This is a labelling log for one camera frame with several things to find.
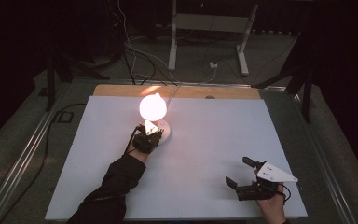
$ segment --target power cord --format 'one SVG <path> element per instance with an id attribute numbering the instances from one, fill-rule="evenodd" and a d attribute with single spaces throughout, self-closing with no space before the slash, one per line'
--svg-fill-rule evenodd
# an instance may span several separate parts
<path id="1" fill-rule="evenodd" d="M 47 132 L 46 132 L 45 154 L 43 156 L 42 164 L 40 164 L 39 169 L 38 169 L 36 175 L 34 176 L 34 179 L 31 181 L 31 183 L 27 186 L 27 188 L 22 192 L 22 194 L 19 196 L 19 198 L 8 208 L 8 210 L 2 216 L 2 218 L 0 220 L 0 224 L 2 224 L 5 221 L 7 216 L 10 214 L 10 212 L 13 210 L 13 208 L 17 205 L 17 203 L 22 199 L 22 197 L 25 195 L 25 193 L 31 188 L 31 186 L 34 184 L 36 179 L 40 176 L 43 168 L 45 167 L 45 164 L 46 164 L 46 161 L 47 161 L 47 158 L 48 158 L 48 140 L 49 140 L 49 133 L 50 133 L 51 125 L 53 123 L 55 123 L 58 118 L 62 118 L 62 116 L 65 113 L 68 113 L 68 112 L 65 111 L 65 109 L 67 109 L 69 107 L 72 107 L 72 106 L 77 106 L 77 105 L 86 105 L 86 104 L 73 104 L 73 105 L 68 105 L 68 106 L 64 107 L 63 109 L 61 109 L 61 110 L 56 112 L 56 114 L 54 115 L 54 118 L 48 124 L 48 129 L 47 129 Z"/>

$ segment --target person's right hand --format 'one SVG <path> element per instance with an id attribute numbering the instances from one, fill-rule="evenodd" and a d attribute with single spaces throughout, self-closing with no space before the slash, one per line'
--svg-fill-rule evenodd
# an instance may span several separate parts
<path id="1" fill-rule="evenodd" d="M 278 185 L 278 191 L 283 193 L 283 185 Z M 264 219 L 269 224 L 283 224 L 286 216 L 283 211 L 284 196 L 276 193 L 272 198 L 266 200 L 256 200 L 260 207 Z"/>

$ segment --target desk leg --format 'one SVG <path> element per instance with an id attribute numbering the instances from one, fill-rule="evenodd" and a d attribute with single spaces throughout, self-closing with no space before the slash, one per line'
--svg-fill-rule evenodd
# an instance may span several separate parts
<path id="1" fill-rule="evenodd" d="M 176 0 L 172 1 L 172 39 L 171 39 L 171 50 L 170 59 L 168 61 L 168 69 L 170 71 L 175 70 L 176 64 Z"/>
<path id="2" fill-rule="evenodd" d="M 248 65 L 246 64 L 246 59 L 245 59 L 245 55 L 243 54 L 243 51 L 245 50 L 245 46 L 246 46 L 246 42 L 248 41 L 249 34 L 252 31 L 252 25 L 255 20 L 255 13 L 257 12 L 257 7 L 258 5 L 253 6 L 251 15 L 249 16 L 249 20 L 246 25 L 246 30 L 243 33 L 242 43 L 237 46 L 238 61 L 240 62 L 241 74 L 243 76 L 249 75 Z"/>

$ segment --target floor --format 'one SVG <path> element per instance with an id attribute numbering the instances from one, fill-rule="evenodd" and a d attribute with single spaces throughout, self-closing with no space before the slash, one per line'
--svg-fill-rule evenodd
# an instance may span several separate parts
<path id="1" fill-rule="evenodd" d="M 36 90 L 0 131 L 1 198 L 10 169 L 18 167 L 15 164 L 19 157 L 26 156 L 22 152 L 29 152 L 28 161 L 19 168 L 21 175 L 14 179 L 16 188 L 10 188 L 0 204 L 0 223 L 59 223 L 47 221 L 44 216 L 84 110 L 83 105 L 74 104 L 85 104 L 98 84 L 131 84 L 132 76 L 136 84 L 144 85 L 252 85 L 277 75 L 296 43 L 295 36 L 251 34 L 245 49 L 250 73 L 243 76 L 235 50 L 241 35 L 180 35 L 174 72 L 166 68 L 171 44 L 168 36 L 151 41 L 130 35 L 125 50 L 129 66 L 122 57 L 101 71 L 109 80 L 95 79 L 74 69 L 72 83 L 57 80 L 57 101 L 51 113 L 45 111 L 47 99 L 38 96 L 46 87 L 46 72 L 35 78 Z M 105 58 L 96 60 L 102 63 Z M 210 62 L 217 68 L 212 69 Z M 290 77 L 260 90 L 260 95 L 266 101 L 292 171 L 301 180 L 298 186 L 309 216 L 293 219 L 292 223 L 358 223 L 358 162 L 318 87 L 312 87 L 311 124 L 307 124 L 298 113 L 301 92 L 298 96 L 283 92 L 289 80 Z M 48 126 L 54 112 L 65 107 L 74 113 L 72 122 Z M 196 223 L 215 222 L 266 223 L 262 218 Z"/>

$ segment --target gray carpet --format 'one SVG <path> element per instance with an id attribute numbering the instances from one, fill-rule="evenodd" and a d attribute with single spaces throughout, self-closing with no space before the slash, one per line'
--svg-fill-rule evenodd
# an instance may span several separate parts
<path id="1" fill-rule="evenodd" d="M 211 39 L 205 41 L 208 42 L 221 36 L 224 35 L 213 34 Z M 203 85 L 254 84 L 279 73 L 295 39 L 290 35 L 251 35 L 245 50 L 250 70 L 248 77 L 240 75 L 233 48 L 239 41 L 241 41 L 240 35 L 230 35 L 216 43 L 191 42 L 188 44 L 181 41 L 179 42 L 181 46 L 178 47 L 175 72 L 169 74 L 159 60 L 153 59 L 165 77 L 159 70 L 153 75 L 154 67 L 142 59 L 141 55 L 137 55 L 132 72 L 138 79 L 137 83 L 146 79 L 145 85 L 150 83 L 170 84 L 168 79 L 172 78 L 185 84 L 196 84 L 213 77 L 214 70 L 209 67 L 209 62 L 217 62 L 215 77 Z M 159 57 L 165 63 L 168 62 L 170 46 L 168 37 L 159 37 L 156 42 L 145 38 L 134 38 L 131 45 L 135 49 Z M 131 53 L 127 56 L 132 64 Z M 74 72 L 76 77 L 73 83 L 59 85 L 60 91 L 54 110 L 72 104 L 86 103 L 94 88 L 100 83 L 131 84 L 130 72 L 123 61 L 102 71 L 103 75 L 111 77 L 107 81 L 96 80 L 81 71 Z M 281 80 L 274 86 L 284 87 L 288 81 L 289 78 Z M 40 89 L 46 86 L 46 73 L 37 76 L 35 83 L 37 88 L 34 93 L 27 98 L 0 131 L 0 187 L 10 168 L 23 150 L 27 148 L 27 144 L 33 138 L 34 131 L 39 128 L 40 122 L 46 120 L 46 116 L 48 116 L 48 113 L 45 112 L 47 99 L 38 96 Z M 299 190 L 309 214 L 308 217 L 294 219 L 292 222 L 358 223 L 358 161 L 351 152 L 345 136 L 325 104 L 319 89 L 315 86 L 312 88 L 311 124 L 305 123 L 299 115 L 300 104 L 295 96 L 285 94 L 282 88 L 269 88 L 260 92 L 266 101 L 292 171 L 300 180 L 298 182 Z M 44 216 L 76 134 L 84 106 L 75 105 L 67 110 L 74 112 L 73 121 L 71 123 L 54 123 L 50 128 L 49 135 L 45 133 L 41 136 L 40 143 L 36 143 L 34 155 L 27 164 L 17 187 L 9 197 L 3 213 L 8 211 L 8 208 L 21 196 L 36 175 L 47 150 L 46 142 L 48 140 L 46 165 L 34 184 L 9 211 L 3 223 L 55 223 L 46 221 Z M 337 201 L 337 198 L 340 198 L 337 193 L 342 194 L 343 201 Z M 342 207 L 348 207 L 349 212 L 343 212 Z M 352 217 L 345 217 L 347 214 L 351 214 Z M 220 221 L 220 223 L 245 223 L 245 221 Z M 260 218 L 246 220 L 246 223 L 266 222 Z"/>

